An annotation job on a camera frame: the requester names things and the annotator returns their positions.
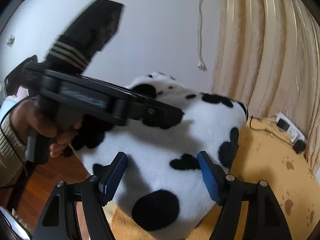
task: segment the hand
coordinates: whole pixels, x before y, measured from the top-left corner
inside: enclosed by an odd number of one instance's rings
[[[12,111],[10,122],[23,143],[27,142],[30,127],[46,137],[57,136],[57,142],[50,145],[50,156],[57,157],[78,134],[76,129],[81,127],[82,120],[75,123],[69,130],[58,134],[57,126],[34,105],[33,100],[28,99]]]

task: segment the wooden floor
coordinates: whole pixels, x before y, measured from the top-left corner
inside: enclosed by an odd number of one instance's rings
[[[84,181],[88,173],[74,155],[70,158],[51,158],[38,165],[23,190],[16,207],[18,215],[33,230],[55,184],[64,180],[68,184]]]

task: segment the beige curtain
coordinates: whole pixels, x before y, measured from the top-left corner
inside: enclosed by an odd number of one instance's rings
[[[212,92],[241,100],[249,114],[286,114],[308,137],[320,166],[320,28],[301,0],[221,0]]]

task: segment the sleeve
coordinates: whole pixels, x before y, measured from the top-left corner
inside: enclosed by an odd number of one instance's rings
[[[13,180],[17,177],[17,173],[21,172],[22,163],[16,153],[25,162],[26,146],[15,135],[10,124],[10,115],[4,119],[2,130],[8,139],[6,140],[4,134],[0,131],[0,186],[5,186],[15,183]]]

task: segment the black cable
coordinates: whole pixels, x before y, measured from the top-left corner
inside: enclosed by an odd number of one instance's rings
[[[4,119],[17,107],[19,106],[22,102],[32,98],[33,96],[27,96],[25,98],[23,98],[21,101],[19,101],[18,103],[16,103],[13,107],[11,107],[9,109],[9,111],[6,112],[6,114],[4,115],[4,117],[2,118],[1,122],[0,122],[0,130],[2,132],[2,134],[4,135],[4,138],[5,140],[9,143],[10,147],[12,148],[12,150],[14,151],[14,153],[16,154],[16,156],[18,157],[19,161],[21,162],[22,166],[23,166],[23,169],[24,169],[24,172],[26,174],[26,177],[28,177],[28,171],[26,169],[26,166],[24,164],[24,161],[21,159],[21,157],[19,156],[19,154],[16,152],[16,150],[14,149],[13,145],[11,144],[11,142],[8,140],[7,136],[5,135],[3,129],[2,129],[2,123],[4,121]],[[8,188],[12,188],[12,187],[15,187],[17,185],[17,183],[15,184],[11,184],[11,185],[7,185],[7,186],[2,186],[0,187],[0,189],[8,189]]]
[[[254,118],[254,119],[257,119],[257,120],[261,120],[261,118],[251,116],[249,126],[250,126],[250,128],[251,128],[252,130],[257,131],[257,132],[267,132],[267,133],[270,133],[270,134],[272,134],[273,136],[275,136],[277,139],[279,139],[280,141],[288,144],[290,147],[293,146],[293,144],[291,144],[290,142],[282,139],[281,137],[277,136],[274,132],[272,132],[272,131],[270,131],[270,130],[268,130],[268,129],[266,129],[266,128],[264,128],[264,129],[252,128],[252,127],[251,127],[251,121],[252,121],[253,118]]]

